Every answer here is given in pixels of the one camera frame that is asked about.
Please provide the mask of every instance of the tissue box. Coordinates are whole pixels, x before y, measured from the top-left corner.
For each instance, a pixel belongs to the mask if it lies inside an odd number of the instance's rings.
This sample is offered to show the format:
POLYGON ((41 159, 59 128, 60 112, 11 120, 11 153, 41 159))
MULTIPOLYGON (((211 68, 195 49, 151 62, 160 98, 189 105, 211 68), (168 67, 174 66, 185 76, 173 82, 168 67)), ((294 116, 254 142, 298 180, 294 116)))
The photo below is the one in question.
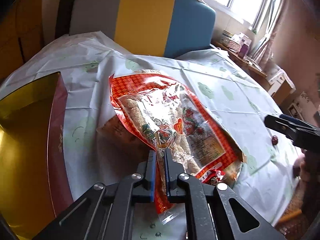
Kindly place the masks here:
POLYGON ((233 40, 229 41, 229 44, 227 46, 229 49, 234 50, 236 53, 239 53, 239 51, 241 50, 241 45, 239 43, 236 43, 233 40))

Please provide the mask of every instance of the yellow chair panel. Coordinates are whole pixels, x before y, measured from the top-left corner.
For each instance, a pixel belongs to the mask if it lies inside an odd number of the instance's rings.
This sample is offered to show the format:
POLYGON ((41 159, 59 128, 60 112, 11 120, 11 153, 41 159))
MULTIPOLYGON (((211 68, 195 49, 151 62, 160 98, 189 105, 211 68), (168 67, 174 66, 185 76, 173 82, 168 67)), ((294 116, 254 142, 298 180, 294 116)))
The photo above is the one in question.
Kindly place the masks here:
POLYGON ((114 40, 133 54, 163 56, 174 0, 120 0, 114 40))

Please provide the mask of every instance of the small red candy wrapper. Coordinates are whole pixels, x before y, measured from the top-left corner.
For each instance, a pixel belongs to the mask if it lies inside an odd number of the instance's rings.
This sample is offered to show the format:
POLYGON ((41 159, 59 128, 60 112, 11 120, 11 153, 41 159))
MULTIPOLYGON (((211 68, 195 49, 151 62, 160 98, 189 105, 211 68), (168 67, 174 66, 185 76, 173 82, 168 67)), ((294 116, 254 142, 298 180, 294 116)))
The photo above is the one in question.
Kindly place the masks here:
POLYGON ((222 181, 223 176, 225 175, 224 171, 219 170, 208 170, 203 177, 205 177, 204 180, 202 180, 202 183, 209 184, 216 186, 219 182, 222 181))

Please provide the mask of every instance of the black metal bracket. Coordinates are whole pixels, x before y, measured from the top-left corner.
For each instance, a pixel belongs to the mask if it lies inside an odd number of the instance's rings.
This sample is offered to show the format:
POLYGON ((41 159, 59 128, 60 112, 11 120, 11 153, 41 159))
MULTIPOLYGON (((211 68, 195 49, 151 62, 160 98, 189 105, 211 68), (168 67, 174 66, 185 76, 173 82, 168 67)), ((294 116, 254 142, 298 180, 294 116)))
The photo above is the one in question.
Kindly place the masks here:
MULTIPOLYGON (((188 239, 284 239, 226 184, 215 187, 201 183, 172 160, 169 149, 164 163, 168 200, 185 203, 188 239)), ((96 183, 33 240, 132 239, 133 207, 153 201, 155 171, 156 154, 151 151, 136 173, 109 186, 96 183)), ((0 230, 0 239, 6 235, 16 240, 10 228, 1 224, 5 230, 0 230)))
POLYGON ((320 129, 291 116, 267 115, 264 119, 267 128, 284 134, 293 145, 314 153, 320 153, 320 129))
POLYGON ((166 194, 171 203, 185 203, 188 239, 285 239, 225 183, 203 184, 184 173, 183 166, 164 154, 166 194))

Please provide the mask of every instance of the wooden shelf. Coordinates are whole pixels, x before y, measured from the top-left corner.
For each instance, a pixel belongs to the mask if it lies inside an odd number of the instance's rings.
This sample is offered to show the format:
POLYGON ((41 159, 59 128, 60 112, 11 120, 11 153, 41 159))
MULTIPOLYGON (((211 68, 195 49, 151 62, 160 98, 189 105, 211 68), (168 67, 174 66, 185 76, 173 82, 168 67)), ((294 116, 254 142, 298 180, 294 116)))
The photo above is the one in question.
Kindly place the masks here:
POLYGON ((229 48, 227 48, 226 46, 224 46, 220 42, 215 41, 213 43, 213 45, 216 46, 217 48, 221 48, 221 49, 226 50, 227 52, 229 52, 230 59, 234 63, 236 63, 240 68, 248 69, 248 70, 250 70, 252 72, 255 72, 256 74, 262 76, 263 78, 265 78, 267 76, 266 73, 264 73, 260 69, 256 68, 254 65, 250 65, 249 63, 247 63, 245 60, 240 58, 237 53, 231 51, 229 48))

